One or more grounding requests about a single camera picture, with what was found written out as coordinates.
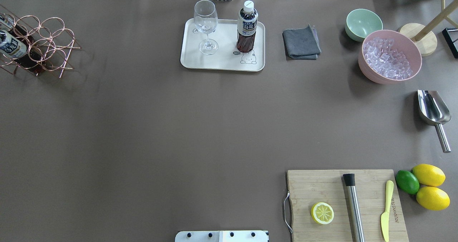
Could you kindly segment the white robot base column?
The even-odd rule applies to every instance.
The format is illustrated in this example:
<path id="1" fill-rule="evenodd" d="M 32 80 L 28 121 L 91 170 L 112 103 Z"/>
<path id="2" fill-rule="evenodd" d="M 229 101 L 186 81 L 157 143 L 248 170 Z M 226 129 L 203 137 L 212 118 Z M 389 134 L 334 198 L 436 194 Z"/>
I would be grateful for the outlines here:
<path id="1" fill-rule="evenodd" d="M 264 230 L 220 230 L 181 231 L 175 242 L 269 242 L 269 233 Z"/>

